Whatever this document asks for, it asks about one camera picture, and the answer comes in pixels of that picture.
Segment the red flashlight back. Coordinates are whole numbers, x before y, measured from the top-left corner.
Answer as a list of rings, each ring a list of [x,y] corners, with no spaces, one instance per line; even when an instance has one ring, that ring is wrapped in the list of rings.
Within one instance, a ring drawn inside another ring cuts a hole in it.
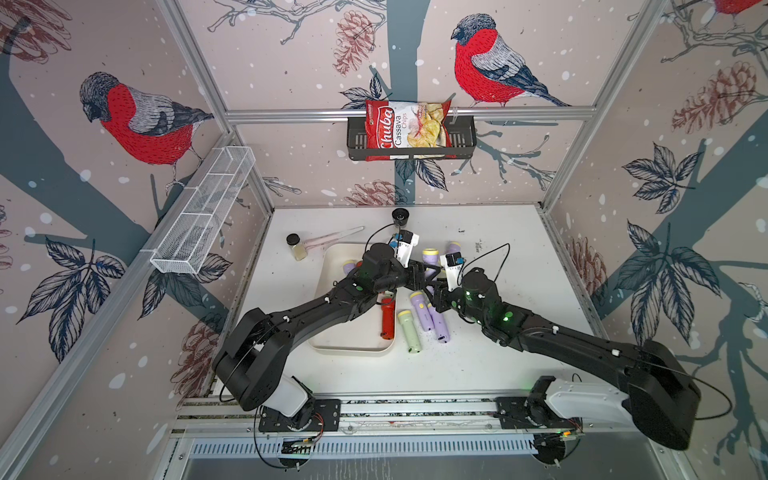
[[[380,336],[384,340],[393,340],[395,337],[395,299],[384,297],[381,300],[382,329]]]

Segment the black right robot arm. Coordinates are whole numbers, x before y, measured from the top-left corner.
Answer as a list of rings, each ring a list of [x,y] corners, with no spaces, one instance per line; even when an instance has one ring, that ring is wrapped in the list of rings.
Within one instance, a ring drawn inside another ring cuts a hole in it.
[[[628,395],[623,406],[635,427],[650,440],[684,451],[691,442],[702,398],[691,375],[663,344],[641,346],[598,338],[559,325],[504,301],[481,268],[460,284],[430,274],[425,285],[439,312],[451,309],[477,323],[494,343],[553,358],[582,370]]]

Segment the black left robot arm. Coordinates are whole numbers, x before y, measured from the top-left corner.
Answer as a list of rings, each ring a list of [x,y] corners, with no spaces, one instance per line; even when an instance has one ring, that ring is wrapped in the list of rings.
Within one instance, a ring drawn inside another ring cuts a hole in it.
[[[275,393],[295,347],[362,316],[384,292],[424,289],[430,280],[428,269],[440,272],[442,268],[416,260],[402,264],[392,247],[375,243],[320,297],[269,314],[259,308],[247,311],[225,339],[212,370],[242,410],[252,411]]]

